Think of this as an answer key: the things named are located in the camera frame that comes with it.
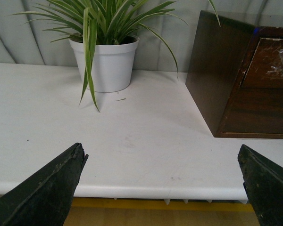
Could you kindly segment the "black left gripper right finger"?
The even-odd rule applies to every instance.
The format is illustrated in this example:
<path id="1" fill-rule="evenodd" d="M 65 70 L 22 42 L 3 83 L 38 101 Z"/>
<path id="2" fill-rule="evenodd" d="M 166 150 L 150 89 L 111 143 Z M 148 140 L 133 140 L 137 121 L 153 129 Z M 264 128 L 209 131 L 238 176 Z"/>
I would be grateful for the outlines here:
<path id="1" fill-rule="evenodd" d="M 261 226 L 283 226 L 283 167 L 246 145 L 238 162 L 243 186 Z"/>

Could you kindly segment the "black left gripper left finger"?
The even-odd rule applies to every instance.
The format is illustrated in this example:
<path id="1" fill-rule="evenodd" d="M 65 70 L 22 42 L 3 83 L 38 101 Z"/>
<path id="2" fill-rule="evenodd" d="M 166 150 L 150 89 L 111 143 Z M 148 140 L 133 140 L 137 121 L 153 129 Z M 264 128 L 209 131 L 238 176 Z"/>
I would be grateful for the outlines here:
<path id="1" fill-rule="evenodd" d="M 87 162 L 75 143 L 0 197 L 0 226 L 61 226 Z"/>

